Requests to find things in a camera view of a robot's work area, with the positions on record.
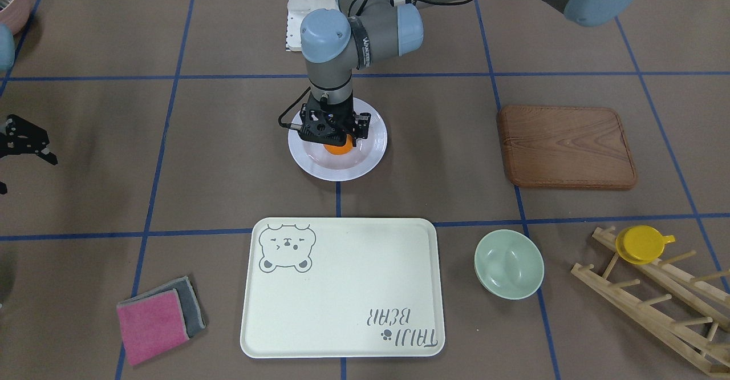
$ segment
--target bear drawing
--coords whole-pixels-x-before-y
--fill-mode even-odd
[[[292,268],[304,273],[312,268],[312,246],[317,235],[310,226],[299,227],[294,224],[281,226],[266,225],[266,229],[258,235],[263,257],[258,263],[264,273],[271,273],[276,268]]]

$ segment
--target rectangular white tray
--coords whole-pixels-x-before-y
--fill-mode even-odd
[[[254,358],[438,354],[436,229],[425,219],[259,221],[240,340]]]

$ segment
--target yellow mug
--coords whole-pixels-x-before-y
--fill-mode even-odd
[[[633,226],[616,237],[616,252],[629,263],[646,265],[664,253],[664,245],[674,241],[674,236],[664,236],[654,227]]]

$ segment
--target mint green bowl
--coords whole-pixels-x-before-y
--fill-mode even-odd
[[[519,300],[540,288],[545,264],[532,240],[503,229],[489,233],[479,242],[474,270],[487,290],[504,299]]]

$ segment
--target towel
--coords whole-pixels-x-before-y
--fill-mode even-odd
[[[188,276],[120,302],[117,315],[132,365],[180,346],[205,328]]]

